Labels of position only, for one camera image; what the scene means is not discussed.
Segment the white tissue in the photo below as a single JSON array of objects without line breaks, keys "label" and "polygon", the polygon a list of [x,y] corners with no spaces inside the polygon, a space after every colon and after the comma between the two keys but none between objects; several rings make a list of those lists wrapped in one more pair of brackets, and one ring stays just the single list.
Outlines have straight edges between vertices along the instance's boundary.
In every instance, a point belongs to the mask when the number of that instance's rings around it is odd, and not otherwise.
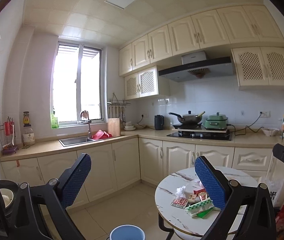
[{"label": "white tissue", "polygon": [[186,198],[185,190],[186,190],[186,186],[182,186],[182,187],[177,188],[177,190],[175,192],[175,196],[176,196],[177,200],[181,200],[181,199]]}]

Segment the green dish soap bottle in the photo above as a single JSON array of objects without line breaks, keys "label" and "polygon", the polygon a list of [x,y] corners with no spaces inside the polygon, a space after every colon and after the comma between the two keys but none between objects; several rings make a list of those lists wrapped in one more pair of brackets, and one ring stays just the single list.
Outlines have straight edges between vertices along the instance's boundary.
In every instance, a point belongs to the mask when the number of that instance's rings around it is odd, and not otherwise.
[{"label": "green dish soap bottle", "polygon": [[55,115],[55,111],[54,110],[51,113],[51,128],[52,129],[59,128],[59,121],[58,121],[57,116]]}]

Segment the black range hood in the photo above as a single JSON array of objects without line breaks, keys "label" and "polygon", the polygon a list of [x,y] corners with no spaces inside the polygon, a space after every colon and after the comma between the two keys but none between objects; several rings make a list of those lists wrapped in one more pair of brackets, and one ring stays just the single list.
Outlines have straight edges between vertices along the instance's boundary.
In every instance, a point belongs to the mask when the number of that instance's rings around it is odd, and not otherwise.
[{"label": "black range hood", "polygon": [[204,51],[182,56],[180,66],[158,71],[159,77],[175,82],[209,79],[235,75],[235,67],[229,56],[207,59]]}]

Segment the left lattice cabinet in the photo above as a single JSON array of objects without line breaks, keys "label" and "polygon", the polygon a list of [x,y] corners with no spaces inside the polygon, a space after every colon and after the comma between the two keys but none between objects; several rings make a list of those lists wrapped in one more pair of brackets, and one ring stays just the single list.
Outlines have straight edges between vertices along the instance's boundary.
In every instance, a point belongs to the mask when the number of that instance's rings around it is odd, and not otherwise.
[{"label": "left lattice cabinet", "polygon": [[159,76],[157,66],[125,77],[124,88],[126,100],[170,95],[169,80]]}]

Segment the rice cooker with bowl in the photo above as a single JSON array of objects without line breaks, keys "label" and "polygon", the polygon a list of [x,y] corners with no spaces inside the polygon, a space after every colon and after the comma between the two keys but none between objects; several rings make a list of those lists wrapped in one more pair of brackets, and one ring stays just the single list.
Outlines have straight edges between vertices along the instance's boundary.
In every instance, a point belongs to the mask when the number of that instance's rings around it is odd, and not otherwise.
[{"label": "rice cooker with bowl", "polygon": [[4,214],[10,218],[13,211],[19,184],[11,180],[0,180],[0,194],[4,203]]}]

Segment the green gold snack wrapper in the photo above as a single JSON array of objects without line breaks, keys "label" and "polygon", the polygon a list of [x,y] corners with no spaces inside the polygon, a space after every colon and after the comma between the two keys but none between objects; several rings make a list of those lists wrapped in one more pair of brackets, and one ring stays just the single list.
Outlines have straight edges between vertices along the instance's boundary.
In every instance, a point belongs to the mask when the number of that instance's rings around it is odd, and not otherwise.
[{"label": "green gold snack wrapper", "polygon": [[206,191],[202,192],[195,192],[193,194],[190,194],[188,197],[188,203],[195,204],[201,201],[204,201],[208,198],[208,194]]}]

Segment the hanging utensil rail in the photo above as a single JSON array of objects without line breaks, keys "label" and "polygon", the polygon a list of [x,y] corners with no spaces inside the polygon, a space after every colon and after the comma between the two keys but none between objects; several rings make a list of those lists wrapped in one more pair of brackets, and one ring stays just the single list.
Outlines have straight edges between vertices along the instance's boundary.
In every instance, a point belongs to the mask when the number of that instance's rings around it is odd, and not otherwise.
[{"label": "hanging utensil rail", "polygon": [[131,103],[128,100],[119,100],[115,93],[107,101],[107,118],[119,118],[121,122],[126,121],[126,107]]}]

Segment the green white tissue packet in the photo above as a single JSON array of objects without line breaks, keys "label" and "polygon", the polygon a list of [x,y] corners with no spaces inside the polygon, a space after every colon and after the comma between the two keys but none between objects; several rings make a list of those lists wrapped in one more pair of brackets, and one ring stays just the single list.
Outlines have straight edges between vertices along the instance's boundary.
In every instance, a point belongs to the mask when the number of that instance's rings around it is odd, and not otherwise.
[{"label": "green white tissue packet", "polygon": [[196,217],[202,212],[206,212],[214,208],[213,202],[210,198],[207,198],[201,202],[197,202],[185,208],[185,212],[191,216]]}]

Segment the yellow label sauce bottle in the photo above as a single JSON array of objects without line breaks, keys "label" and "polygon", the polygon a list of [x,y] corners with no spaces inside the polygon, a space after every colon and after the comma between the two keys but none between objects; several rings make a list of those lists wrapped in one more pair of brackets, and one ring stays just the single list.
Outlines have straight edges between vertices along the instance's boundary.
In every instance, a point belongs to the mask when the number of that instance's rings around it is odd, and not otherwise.
[{"label": "yellow label sauce bottle", "polygon": [[25,127],[31,126],[29,111],[23,112],[23,126],[25,126]]}]

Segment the white bowl on counter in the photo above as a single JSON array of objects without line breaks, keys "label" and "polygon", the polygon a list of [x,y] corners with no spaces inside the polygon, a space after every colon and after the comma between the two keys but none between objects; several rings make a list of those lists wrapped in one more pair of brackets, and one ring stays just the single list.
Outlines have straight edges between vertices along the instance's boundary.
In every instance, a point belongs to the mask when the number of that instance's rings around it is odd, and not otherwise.
[{"label": "white bowl on counter", "polygon": [[267,137],[274,137],[278,134],[280,130],[277,128],[263,128],[262,132]]}]

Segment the black wok with lid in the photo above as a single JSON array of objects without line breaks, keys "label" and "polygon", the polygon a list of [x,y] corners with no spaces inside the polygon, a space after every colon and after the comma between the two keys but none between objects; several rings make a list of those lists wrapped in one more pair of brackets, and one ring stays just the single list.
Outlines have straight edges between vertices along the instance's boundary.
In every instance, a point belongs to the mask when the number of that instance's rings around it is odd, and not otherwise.
[{"label": "black wok with lid", "polygon": [[169,115],[174,115],[177,117],[178,121],[181,124],[199,124],[202,120],[202,116],[204,115],[205,111],[200,114],[192,114],[191,111],[188,111],[188,114],[177,114],[173,112],[169,112]]}]

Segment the round white marble table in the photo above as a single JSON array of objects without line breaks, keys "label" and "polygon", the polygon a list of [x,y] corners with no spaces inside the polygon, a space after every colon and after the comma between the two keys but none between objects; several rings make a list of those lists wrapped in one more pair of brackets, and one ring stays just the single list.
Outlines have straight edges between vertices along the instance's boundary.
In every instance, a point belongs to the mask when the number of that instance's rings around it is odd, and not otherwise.
[{"label": "round white marble table", "polygon": [[[243,171],[222,166],[217,166],[215,169],[220,170],[229,180],[237,180],[242,186],[257,186],[257,181]],[[155,202],[159,214],[183,239],[199,239],[197,236],[204,235],[219,215],[219,211],[213,210],[204,218],[191,218],[184,209],[171,205],[176,197],[177,188],[186,186],[195,178],[197,176],[194,167],[174,172],[158,184],[155,192]],[[242,218],[243,214],[236,216],[229,233],[238,229]]]}]

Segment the white plastic bag hanging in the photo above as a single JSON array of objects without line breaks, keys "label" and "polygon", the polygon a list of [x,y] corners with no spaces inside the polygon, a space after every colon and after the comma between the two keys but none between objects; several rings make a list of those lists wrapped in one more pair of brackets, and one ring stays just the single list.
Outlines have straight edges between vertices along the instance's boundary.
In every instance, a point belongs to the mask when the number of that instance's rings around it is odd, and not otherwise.
[{"label": "white plastic bag hanging", "polygon": [[281,207],[284,203],[284,175],[268,174],[265,183],[268,185],[273,207]]}]

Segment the clear pink plastic bag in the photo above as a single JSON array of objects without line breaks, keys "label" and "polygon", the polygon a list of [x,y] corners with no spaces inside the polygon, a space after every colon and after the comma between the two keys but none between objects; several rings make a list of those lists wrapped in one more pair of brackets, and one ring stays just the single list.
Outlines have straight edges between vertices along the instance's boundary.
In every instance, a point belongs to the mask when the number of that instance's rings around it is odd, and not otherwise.
[{"label": "clear pink plastic bag", "polygon": [[199,179],[189,181],[186,185],[185,192],[188,194],[194,194],[197,191],[203,190],[203,184]]}]

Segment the lattice cabinet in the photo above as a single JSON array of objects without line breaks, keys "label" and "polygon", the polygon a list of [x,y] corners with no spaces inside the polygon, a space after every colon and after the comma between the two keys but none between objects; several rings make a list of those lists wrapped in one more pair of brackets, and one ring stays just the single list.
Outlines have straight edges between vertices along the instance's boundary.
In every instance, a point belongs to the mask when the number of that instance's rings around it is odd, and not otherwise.
[{"label": "lattice cabinet", "polygon": [[284,48],[232,48],[240,90],[284,90]]},{"label": "lattice cabinet", "polygon": [[125,77],[124,88],[126,100],[170,95],[169,80],[159,76],[157,66]]}]

